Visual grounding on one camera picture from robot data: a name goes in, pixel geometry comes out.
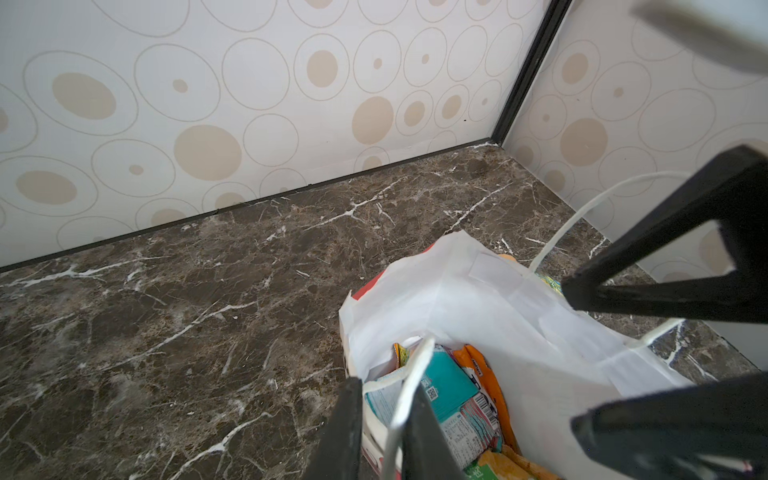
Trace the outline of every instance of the brown marble countertop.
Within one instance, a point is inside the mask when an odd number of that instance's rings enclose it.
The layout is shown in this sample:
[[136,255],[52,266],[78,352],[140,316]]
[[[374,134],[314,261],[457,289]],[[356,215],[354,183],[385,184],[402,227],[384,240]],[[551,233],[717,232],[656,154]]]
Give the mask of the brown marble countertop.
[[[350,290],[457,229],[527,264],[571,215],[469,147],[0,274],[0,477],[299,478],[344,378]],[[605,244],[580,222],[541,271]],[[697,321],[653,348],[694,382],[754,370]]]

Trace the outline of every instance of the black edge strip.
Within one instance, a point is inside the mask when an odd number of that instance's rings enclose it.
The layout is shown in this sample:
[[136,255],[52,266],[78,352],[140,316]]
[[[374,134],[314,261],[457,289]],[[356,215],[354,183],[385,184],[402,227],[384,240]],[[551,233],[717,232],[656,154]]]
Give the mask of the black edge strip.
[[541,67],[541,63],[544,61],[544,57],[547,55],[554,37],[558,34],[560,24],[563,22],[570,6],[571,0],[552,0],[549,7],[547,7],[544,18],[541,20],[541,25],[539,25],[536,32],[536,38],[531,43],[528,56],[525,58],[525,62],[523,62],[523,66],[518,74],[518,79],[515,81],[515,86],[510,91],[504,110],[502,110],[502,114],[499,116],[498,122],[496,122],[496,127],[493,129],[491,139],[496,144],[501,145],[509,129],[512,128],[512,122],[518,116],[520,107],[522,107],[523,101],[526,95],[528,95],[528,90],[531,89],[538,69]]
[[381,167],[376,167],[376,168],[371,168],[371,169],[368,169],[368,170],[363,170],[363,171],[360,171],[360,172],[356,172],[354,174],[346,175],[344,177],[332,178],[331,180],[326,180],[326,181],[320,182],[318,184],[309,184],[306,187],[297,188],[295,190],[289,190],[287,192],[282,192],[282,193],[279,193],[279,194],[270,195],[268,197],[257,198],[256,200],[251,200],[250,202],[245,202],[245,203],[242,203],[242,204],[233,205],[233,206],[227,207],[227,208],[220,208],[218,210],[212,210],[210,212],[204,212],[202,214],[195,215],[194,217],[186,217],[186,218],[182,218],[181,220],[176,220],[175,222],[163,223],[162,225],[158,225],[156,227],[145,228],[143,230],[136,230],[135,232],[126,233],[125,235],[120,235],[119,237],[107,238],[106,240],[102,240],[100,242],[87,243],[85,245],[81,245],[79,247],[71,248],[69,250],[62,250],[61,252],[50,253],[48,255],[43,255],[42,257],[36,257],[36,258],[31,258],[29,260],[24,260],[22,262],[12,263],[11,265],[0,266],[0,273],[8,272],[9,270],[15,270],[17,268],[22,268],[23,266],[30,266],[30,265],[34,265],[36,263],[47,262],[49,260],[55,260],[55,259],[57,259],[59,257],[66,257],[67,255],[72,255],[73,253],[81,252],[83,250],[89,250],[91,248],[101,247],[102,245],[107,245],[108,243],[119,242],[119,241],[125,240],[127,238],[137,237],[139,235],[145,235],[147,233],[152,233],[152,232],[156,232],[158,230],[163,230],[164,228],[170,228],[170,227],[175,227],[177,225],[183,225],[185,223],[196,222],[198,220],[204,219],[205,217],[210,217],[212,215],[221,214],[221,213],[224,213],[224,212],[229,212],[229,211],[232,211],[232,210],[236,210],[238,208],[250,207],[252,205],[262,204],[264,202],[268,202],[268,201],[272,200],[273,198],[285,197],[286,195],[297,194],[299,192],[304,192],[304,191],[307,191],[307,190],[312,190],[313,188],[325,187],[326,185],[335,184],[335,183],[339,183],[339,182],[343,182],[343,181],[347,181],[347,180],[352,180],[353,178],[360,177],[362,175],[372,174],[372,173],[380,171],[380,170],[385,170],[385,169],[391,168],[391,167],[398,167],[400,165],[409,164],[411,162],[423,160],[425,158],[434,157],[434,156],[440,155],[440,154],[447,154],[447,153],[450,153],[450,152],[455,151],[455,150],[461,150],[462,148],[473,147],[475,145],[485,144],[485,143],[488,143],[490,141],[491,141],[490,138],[481,138],[480,140],[471,141],[471,142],[468,142],[466,144],[456,145],[455,147],[450,147],[450,148],[446,148],[444,150],[432,152],[431,154],[419,155],[418,157],[408,158],[406,160],[401,160],[401,161],[395,162],[393,164],[387,164],[387,165],[382,165]]

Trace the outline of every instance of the blurred white object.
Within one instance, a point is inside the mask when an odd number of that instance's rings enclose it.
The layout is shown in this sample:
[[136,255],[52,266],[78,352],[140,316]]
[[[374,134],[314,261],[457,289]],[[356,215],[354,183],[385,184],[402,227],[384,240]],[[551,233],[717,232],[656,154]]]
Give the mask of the blurred white object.
[[632,13],[697,55],[768,74],[767,0],[641,0]]
[[[494,370],[523,454],[563,478],[626,478],[581,451],[572,416],[691,385],[648,348],[627,348],[631,339],[575,312],[530,270],[463,231],[397,260],[371,283],[339,311],[348,373],[368,379],[392,359],[393,343],[414,336],[450,348],[470,343]],[[362,449],[378,468],[387,433],[364,402]]]

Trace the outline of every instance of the black plastic part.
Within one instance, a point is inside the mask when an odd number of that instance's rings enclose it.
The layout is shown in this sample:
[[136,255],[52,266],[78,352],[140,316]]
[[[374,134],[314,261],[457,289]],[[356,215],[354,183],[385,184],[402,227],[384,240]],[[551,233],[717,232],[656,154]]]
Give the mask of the black plastic part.
[[[634,478],[706,478],[702,468],[722,470],[711,478],[764,478],[768,373],[608,403],[573,418],[571,431],[588,457]],[[755,469],[721,468],[700,455]]]
[[466,480],[451,455],[423,387],[413,397],[402,438],[403,480]]
[[507,133],[509,133],[512,122],[518,116],[520,107],[522,107],[523,101],[526,95],[528,95],[528,90],[531,89],[533,80],[536,79],[538,74],[538,69],[547,56],[549,46],[558,34],[560,24],[563,22],[570,6],[571,0],[551,0],[549,3],[541,24],[536,31],[536,37],[531,43],[530,49],[528,49],[528,55],[525,57],[525,61],[520,68],[518,78],[515,80],[515,86],[512,87],[507,103],[504,105],[504,110],[502,110],[502,114],[499,116],[493,129],[491,140],[496,144],[501,145]]
[[[615,243],[563,279],[576,310],[768,323],[768,159],[749,147],[717,155]],[[602,283],[708,220],[736,269],[697,280],[640,286]]]
[[361,436],[362,381],[352,377],[342,385],[304,480],[356,480]]

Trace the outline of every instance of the qr code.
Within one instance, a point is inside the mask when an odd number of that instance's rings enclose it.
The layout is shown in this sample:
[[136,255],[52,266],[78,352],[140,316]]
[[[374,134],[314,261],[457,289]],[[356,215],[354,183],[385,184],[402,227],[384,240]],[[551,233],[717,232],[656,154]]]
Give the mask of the qr code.
[[434,386],[429,387],[427,389],[427,396],[430,402],[434,402],[437,399],[437,389]]

